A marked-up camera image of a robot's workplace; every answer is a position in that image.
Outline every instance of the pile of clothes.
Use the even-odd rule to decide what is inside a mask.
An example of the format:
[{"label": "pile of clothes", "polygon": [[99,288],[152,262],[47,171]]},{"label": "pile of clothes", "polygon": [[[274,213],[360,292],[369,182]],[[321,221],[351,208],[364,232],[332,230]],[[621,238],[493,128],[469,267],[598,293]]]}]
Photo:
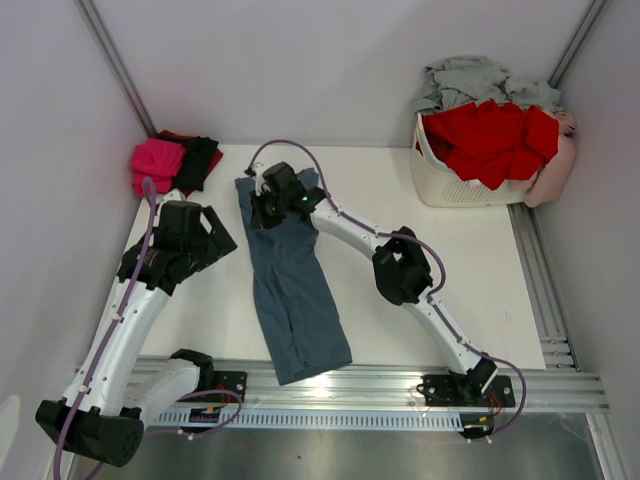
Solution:
[{"label": "pile of clothes", "polygon": [[509,181],[512,190],[527,191],[530,207],[560,198],[576,125],[559,90],[482,56],[448,58],[426,70],[413,110],[422,113],[436,158],[461,180],[491,190]]},{"label": "pile of clothes", "polygon": [[148,176],[158,193],[177,188],[189,196],[194,190],[204,189],[205,179],[221,158],[222,152],[215,140],[163,130],[133,152],[133,191],[142,197],[142,181]]}]

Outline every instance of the white plastic basket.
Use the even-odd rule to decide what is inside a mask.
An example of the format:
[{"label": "white plastic basket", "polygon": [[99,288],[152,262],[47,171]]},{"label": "white plastic basket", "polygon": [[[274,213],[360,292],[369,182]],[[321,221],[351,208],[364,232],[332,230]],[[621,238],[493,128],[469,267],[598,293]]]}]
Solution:
[{"label": "white plastic basket", "polygon": [[431,207],[483,207],[524,201],[526,192],[509,189],[506,180],[497,190],[460,180],[458,175],[433,154],[418,114],[411,147],[411,172],[420,199]]}]

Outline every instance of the blue-gray pants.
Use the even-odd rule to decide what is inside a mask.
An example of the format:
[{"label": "blue-gray pants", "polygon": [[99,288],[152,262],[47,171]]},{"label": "blue-gray pants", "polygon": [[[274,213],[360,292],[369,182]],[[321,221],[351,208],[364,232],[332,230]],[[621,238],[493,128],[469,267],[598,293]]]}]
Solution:
[{"label": "blue-gray pants", "polygon": [[[312,169],[298,178],[317,184]],[[314,253],[318,231],[286,219],[271,230],[251,228],[252,178],[236,180],[251,263],[253,298],[280,385],[351,363],[336,304]]]}]

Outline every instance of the wall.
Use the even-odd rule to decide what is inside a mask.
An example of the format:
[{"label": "wall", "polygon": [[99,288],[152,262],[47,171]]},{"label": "wall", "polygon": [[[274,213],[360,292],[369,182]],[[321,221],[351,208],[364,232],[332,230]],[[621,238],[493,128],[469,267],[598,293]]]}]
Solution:
[{"label": "wall", "polygon": [[144,139],[74,2],[0,3],[0,402],[21,400],[2,479],[35,479],[35,424],[93,336],[135,213],[128,157]]},{"label": "wall", "polygon": [[97,0],[159,128],[226,143],[408,146],[423,66],[547,78],[589,0]]},{"label": "wall", "polygon": [[640,477],[640,4],[611,2],[563,85],[578,157],[561,201],[538,218],[584,368],[602,373]]}]

